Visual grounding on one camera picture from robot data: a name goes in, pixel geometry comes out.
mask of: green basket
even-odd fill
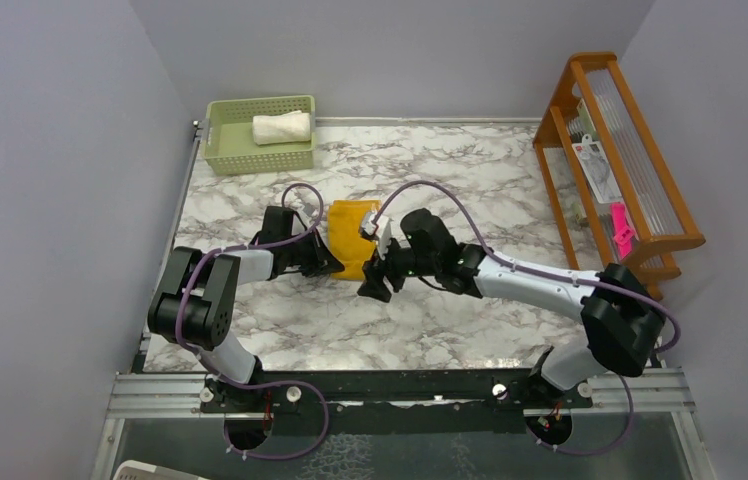
[[[261,146],[253,142],[255,115],[282,115],[295,110],[311,114],[312,138],[308,142]],[[311,95],[212,102],[206,109],[206,118],[209,129],[201,152],[216,175],[280,172],[314,166],[315,99]]]

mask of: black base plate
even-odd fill
[[[406,371],[317,371],[259,372],[257,381],[265,383],[299,380],[311,383],[331,403],[330,433],[388,435],[404,433],[447,433],[490,431],[524,433],[525,408],[553,405],[527,396],[530,369],[483,370],[406,370]],[[505,399],[492,396],[492,386],[508,388]],[[216,400],[201,405],[203,413],[264,412],[265,400],[257,396],[237,397],[243,392],[227,385]],[[323,422],[318,398],[301,388],[296,403],[286,399],[286,387],[271,388],[273,434],[312,435]],[[444,401],[459,400],[457,403]],[[389,402],[403,402],[394,405]],[[576,391],[563,398],[563,408],[588,408],[589,399]]]
[[[548,445],[561,445],[571,436],[574,424],[570,415],[560,415],[559,419],[554,415],[544,415],[528,418],[527,428]]]

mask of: plastic basket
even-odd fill
[[[118,467],[112,480],[208,480],[190,473],[183,473],[149,463],[127,460]]]
[[[282,115],[295,110],[311,114],[312,138],[308,142],[262,146],[253,142],[254,115]],[[206,109],[209,129],[201,153],[216,175],[312,168],[314,114],[315,99],[311,95],[212,102]]]

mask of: pink object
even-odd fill
[[[636,236],[636,232],[627,223],[627,209],[623,203],[613,203],[610,207],[613,218],[613,241],[618,245],[618,254],[621,258],[626,257],[633,250],[631,240]]]

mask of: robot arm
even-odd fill
[[[549,349],[531,373],[531,393],[543,400],[557,399],[580,381],[607,370],[625,376],[642,374],[665,321],[652,308],[601,288],[502,266],[479,245],[457,244],[442,220],[426,209],[406,215],[400,227],[409,247],[391,238],[386,217],[381,216],[376,225],[370,216],[363,221],[361,234],[377,242],[377,249],[363,266],[365,281],[359,295],[388,302],[392,292],[385,280],[398,292],[407,277],[430,276],[454,294],[516,300],[580,320],[586,338]],[[251,244],[275,243],[303,230],[303,222],[294,210],[268,207],[262,229]],[[603,272],[573,271],[498,256],[541,272],[599,279],[647,295],[633,274],[621,265],[610,264]],[[174,331],[183,287],[201,257],[196,249],[174,249],[148,312],[150,331],[171,343],[176,342]],[[293,272],[307,277],[344,269],[316,231],[294,244],[268,250],[239,250],[210,260],[186,303],[184,339],[196,346],[198,354],[219,372],[236,382],[249,383],[259,368],[259,360],[234,335],[229,335],[236,288],[292,273],[287,269],[295,267]]]
[[[388,302],[392,294],[384,279],[397,292],[407,277],[431,276],[454,294],[516,300],[581,321],[586,338],[549,349],[531,373],[531,390],[547,400],[607,370],[629,377],[642,374],[665,318],[627,296],[577,284],[577,279],[600,280],[647,295],[626,267],[565,270],[496,253],[513,265],[574,280],[561,282],[503,266],[479,245],[457,244],[442,220],[427,209],[409,213],[400,223],[409,247],[391,238],[388,218],[381,216],[377,224],[372,218],[368,215],[360,226],[360,234],[375,241],[377,249],[363,266],[365,281],[359,295]]]
[[[262,229],[251,242],[254,247],[291,238],[306,230],[297,213],[285,207],[268,207]],[[171,252],[147,314],[152,333],[177,343],[175,325],[183,288],[203,257],[200,250],[177,247]],[[299,242],[272,249],[247,249],[223,253],[200,271],[183,315],[183,338],[197,348],[219,372],[239,383],[248,383],[259,360],[235,335],[229,335],[236,288],[247,283],[273,280],[296,268],[305,277],[341,272],[339,262],[313,231]]]

